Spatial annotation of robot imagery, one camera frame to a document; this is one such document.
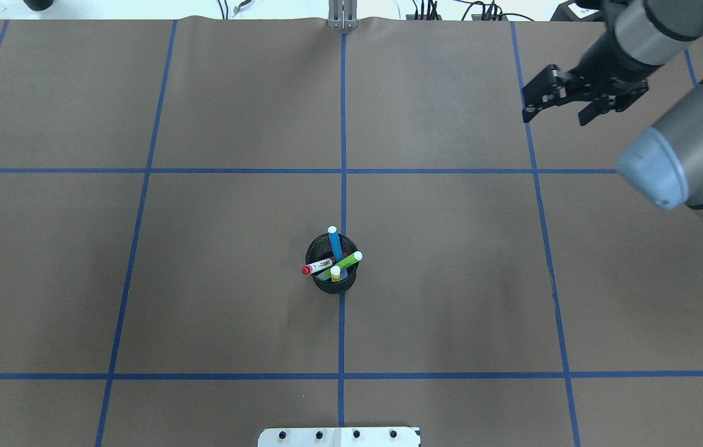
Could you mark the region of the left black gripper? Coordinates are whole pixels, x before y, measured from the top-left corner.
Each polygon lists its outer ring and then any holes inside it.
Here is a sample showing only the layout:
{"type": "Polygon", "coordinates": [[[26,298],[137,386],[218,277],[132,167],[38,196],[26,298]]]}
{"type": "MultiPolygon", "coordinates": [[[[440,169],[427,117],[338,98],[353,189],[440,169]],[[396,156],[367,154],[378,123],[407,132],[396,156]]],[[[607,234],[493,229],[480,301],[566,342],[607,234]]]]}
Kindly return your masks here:
{"type": "Polygon", "coordinates": [[[587,125],[610,111],[624,112],[649,91],[646,79],[629,82],[618,76],[585,73],[581,67],[563,71],[547,65],[522,88],[522,119],[525,124],[542,110],[570,102],[588,102],[579,111],[580,125],[587,125]]]}

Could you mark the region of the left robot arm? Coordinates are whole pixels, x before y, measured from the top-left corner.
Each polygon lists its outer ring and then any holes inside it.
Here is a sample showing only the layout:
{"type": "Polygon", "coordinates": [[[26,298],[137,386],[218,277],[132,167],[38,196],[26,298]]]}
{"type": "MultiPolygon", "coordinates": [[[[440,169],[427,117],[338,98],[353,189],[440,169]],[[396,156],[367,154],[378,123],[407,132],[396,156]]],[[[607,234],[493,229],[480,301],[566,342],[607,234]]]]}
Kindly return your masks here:
{"type": "MultiPolygon", "coordinates": [[[[703,1],[581,1],[604,15],[606,31],[576,67],[544,67],[522,88],[523,122],[540,111],[584,102],[579,124],[622,112],[649,89],[648,78],[703,37],[703,1]]],[[[703,78],[644,130],[616,171],[664,210],[685,205],[703,222],[703,78]]]]}

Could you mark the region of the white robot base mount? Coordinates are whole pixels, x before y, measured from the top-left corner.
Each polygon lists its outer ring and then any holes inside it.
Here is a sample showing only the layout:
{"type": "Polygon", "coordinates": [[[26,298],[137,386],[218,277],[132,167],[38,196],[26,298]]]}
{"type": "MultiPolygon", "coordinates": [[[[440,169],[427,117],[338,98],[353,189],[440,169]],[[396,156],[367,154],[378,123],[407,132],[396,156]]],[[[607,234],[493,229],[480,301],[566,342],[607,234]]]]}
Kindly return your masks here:
{"type": "Polygon", "coordinates": [[[421,446],[419,428],[309,427],[261,431],[258,446],[421,446]]]}

